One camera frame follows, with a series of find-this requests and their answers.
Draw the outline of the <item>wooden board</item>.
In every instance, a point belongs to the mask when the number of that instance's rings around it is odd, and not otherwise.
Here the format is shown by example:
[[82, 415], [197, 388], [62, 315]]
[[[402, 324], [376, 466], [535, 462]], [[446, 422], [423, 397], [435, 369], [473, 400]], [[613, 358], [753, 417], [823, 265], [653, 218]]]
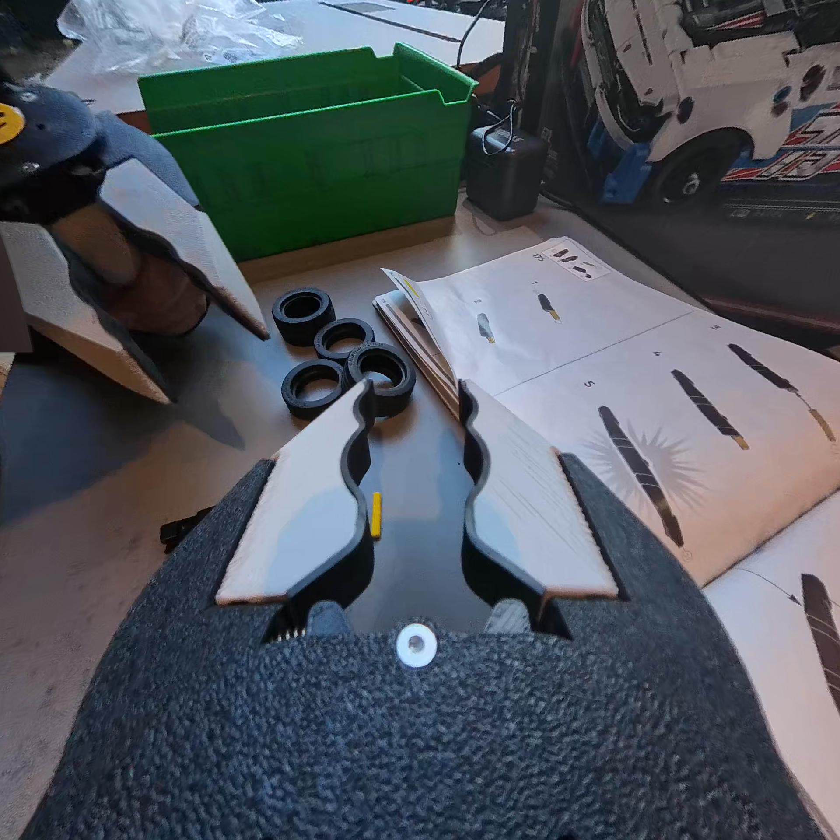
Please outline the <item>wooden board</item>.
[[240, 261], [238, 267], [248, 284], [253, 287], [282, 277], [424, 245], [452, 235], [455, 228], [455, 216], [441, 217], [268, 257]]

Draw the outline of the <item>black rubber tyre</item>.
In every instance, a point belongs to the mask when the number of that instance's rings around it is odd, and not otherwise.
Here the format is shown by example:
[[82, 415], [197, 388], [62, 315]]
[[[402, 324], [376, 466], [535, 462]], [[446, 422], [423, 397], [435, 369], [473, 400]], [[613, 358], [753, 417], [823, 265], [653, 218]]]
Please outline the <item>black rubber tyre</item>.
[[[303, 394], [307, 385], [320, 381], [331, 382], [332, 390], [319, 398]], [[320, 358], [303, 361], [286, 374], [280, 386], [280, 395], [291, 415], [311, 421], [342, 397], [343, 366]]]
[[412, 399], [416, 372], [406, 353], [388, 343], [368, 342], [354, 347], [343, 366], [345, 392], [363, 380], [373, 383], [376, 417], [393, 417]]
[[350, 354], [375, 341], [372, 326], [358, 318], [342, 318], [324, 325], [316, 334], [313, 347], [319, 358], [344, 365]]
[[318, 332], [335, 320], [329, 294], [315, 287], [287, 291], [275, 300], [271, 315], [281, 338], [297, 347], [312, 345]]

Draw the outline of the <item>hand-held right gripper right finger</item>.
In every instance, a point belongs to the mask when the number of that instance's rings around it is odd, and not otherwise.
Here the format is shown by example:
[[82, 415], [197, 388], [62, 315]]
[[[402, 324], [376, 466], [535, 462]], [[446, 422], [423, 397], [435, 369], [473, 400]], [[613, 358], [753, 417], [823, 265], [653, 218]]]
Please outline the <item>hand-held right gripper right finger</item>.
[[616, 599], [608, 568], [560, 451], [471, 380], [458, 382], [464, 466], [465, 573], [486, 601]]

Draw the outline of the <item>person's left hand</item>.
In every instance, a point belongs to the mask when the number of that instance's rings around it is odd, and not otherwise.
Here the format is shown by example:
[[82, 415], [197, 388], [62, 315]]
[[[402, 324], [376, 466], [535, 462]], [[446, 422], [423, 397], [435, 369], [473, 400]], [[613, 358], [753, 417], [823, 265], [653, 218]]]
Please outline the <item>person's left hand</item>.
[[205, 317], [207, 294], [179, 265], [142, 250], [101, 203], [47, 226], [78, 257], [94, 300], [130, 331], [177, 337]]

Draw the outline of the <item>pale office desk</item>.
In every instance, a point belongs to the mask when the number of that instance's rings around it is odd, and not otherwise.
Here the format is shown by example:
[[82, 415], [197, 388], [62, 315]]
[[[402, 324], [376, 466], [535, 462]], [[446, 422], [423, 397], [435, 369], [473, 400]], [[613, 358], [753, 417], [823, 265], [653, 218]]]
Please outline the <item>pale office desk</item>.
[[[291, 51], [306, 55], [370, 47], [378, 57], [389, 56], [396, 43], [465, 70], [501, 51], [504, 23], [482, 17], [457, 55], [472, 17], [457, 12], [402, 2], [271, 2], [262, 19], [269, 28], [300, 38]], [[45, 85], [75, 93], [93, 111], [132, 117], [144, 112], [136, 76], [94, 73], [95, 52], [77, 47], [45, 79]]]

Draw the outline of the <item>clear plastic bag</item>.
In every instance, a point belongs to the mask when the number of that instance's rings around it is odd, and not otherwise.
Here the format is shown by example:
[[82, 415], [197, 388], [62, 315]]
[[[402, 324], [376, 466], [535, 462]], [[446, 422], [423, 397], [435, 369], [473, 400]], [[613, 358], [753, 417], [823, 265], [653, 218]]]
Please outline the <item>clear plastic bag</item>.
[[281, 14], [253, 1], [69, 1], [56, 26], [91, 49], [100, 76], [229, 66], [302, 45]]

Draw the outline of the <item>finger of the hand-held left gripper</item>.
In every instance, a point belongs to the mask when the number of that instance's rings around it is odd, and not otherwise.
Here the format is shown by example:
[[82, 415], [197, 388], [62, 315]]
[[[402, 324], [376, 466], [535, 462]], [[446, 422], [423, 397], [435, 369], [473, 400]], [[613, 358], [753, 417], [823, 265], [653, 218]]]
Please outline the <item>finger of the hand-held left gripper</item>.
[[101, 282], [93, 270], [45, 227], [36, 225], [34, 230], [40, 239], [40, 261], [50, 260], [57, 273], [36, 296], [47, 315], [44, 321], [62, 330], [77, 349], [87, 351], [81, 358], [96, 371], [154, 402], [174, 404], [172, 390], [155, 363], [104, 308]]
[[136, 159], [105, 175], [99, 198], [131, 242], [177, 266], [194, 287], [258, 339], [270, 338], [254, 292], [204, 211]]

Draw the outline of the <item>green plastic bin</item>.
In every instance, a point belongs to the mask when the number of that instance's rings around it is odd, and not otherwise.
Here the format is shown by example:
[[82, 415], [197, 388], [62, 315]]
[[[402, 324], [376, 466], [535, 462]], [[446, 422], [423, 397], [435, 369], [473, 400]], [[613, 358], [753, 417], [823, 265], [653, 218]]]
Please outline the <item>green plastic bin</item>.
[[236, 261], [455, 212], [478, 82], [409, 45], [174, 70], [138, 79]]

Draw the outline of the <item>black power adapter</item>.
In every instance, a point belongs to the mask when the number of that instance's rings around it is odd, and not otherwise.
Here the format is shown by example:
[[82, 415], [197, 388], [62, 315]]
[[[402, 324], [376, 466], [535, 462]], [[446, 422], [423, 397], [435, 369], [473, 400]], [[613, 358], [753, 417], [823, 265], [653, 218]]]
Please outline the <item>black power adapter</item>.
[[506, 125], [474, 129], [465, 153], [467, 198], [499, 222], [530, 215], [549, 149], [547, 141]]

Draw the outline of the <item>black toy car box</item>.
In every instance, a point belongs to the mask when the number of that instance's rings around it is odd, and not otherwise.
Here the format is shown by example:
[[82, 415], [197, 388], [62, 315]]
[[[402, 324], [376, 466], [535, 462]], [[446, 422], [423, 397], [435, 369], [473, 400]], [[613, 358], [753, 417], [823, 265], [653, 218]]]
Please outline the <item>black toy car box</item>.
[[735, 319], [838, 334], [839, 2], [507, 2], [542, 194]]

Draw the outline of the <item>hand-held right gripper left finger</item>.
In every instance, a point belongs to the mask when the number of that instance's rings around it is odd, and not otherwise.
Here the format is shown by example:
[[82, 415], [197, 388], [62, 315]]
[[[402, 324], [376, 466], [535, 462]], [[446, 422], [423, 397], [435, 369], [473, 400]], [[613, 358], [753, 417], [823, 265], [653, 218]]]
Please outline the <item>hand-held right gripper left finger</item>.
[[371, 466], [375, 394], [354, 385], [273, 457], [215, 594], [218, 606], [351, 604], [371, 582], [374, 545], [360, 483]]

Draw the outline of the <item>grey desk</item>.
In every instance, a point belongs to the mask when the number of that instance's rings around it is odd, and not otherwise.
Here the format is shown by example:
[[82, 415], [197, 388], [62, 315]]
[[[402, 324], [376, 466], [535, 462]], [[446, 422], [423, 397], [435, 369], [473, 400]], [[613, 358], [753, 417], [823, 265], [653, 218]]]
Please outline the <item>grey desk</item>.
[[[375, 299], [553, 238], [709, 311], [580, 218], [471, 208], [445, 238], [300, 287], [391, 342]], [[369, 432], [382, 494], [349, 605], [217, 605], [314, 352], [211, 309], [145, 348], [159, 406], [42, 340], [2, 401], [2, 838], [831, 838], [704, 591], [576, 456], [616, 599], [486, 601], [465, 573], [465, 429], [429, 379]], [[214, 509], [170, 554], [160, 527]]]

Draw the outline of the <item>building instruction booklet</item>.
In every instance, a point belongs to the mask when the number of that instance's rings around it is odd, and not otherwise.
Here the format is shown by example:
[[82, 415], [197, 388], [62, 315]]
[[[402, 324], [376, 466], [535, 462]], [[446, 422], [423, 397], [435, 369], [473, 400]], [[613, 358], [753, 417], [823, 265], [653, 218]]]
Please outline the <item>building instruction booklet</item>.
[[469, 380], [576, 455], [705, 593], [838, 838], [838, 361], [625, 277], [572, 238], [374, 302], [456, 411]]

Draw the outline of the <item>black brick piece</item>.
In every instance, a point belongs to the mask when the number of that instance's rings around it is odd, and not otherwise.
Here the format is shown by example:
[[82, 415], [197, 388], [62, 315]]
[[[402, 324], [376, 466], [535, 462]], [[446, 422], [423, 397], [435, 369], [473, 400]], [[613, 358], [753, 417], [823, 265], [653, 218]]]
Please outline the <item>black brick piece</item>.
[[192, 516], [166, 522], [160, 527], [160, 543], [164, 546], [164, 553], [170, 554], [179, 544], [205, 519], [214, 506], [203, 508]]

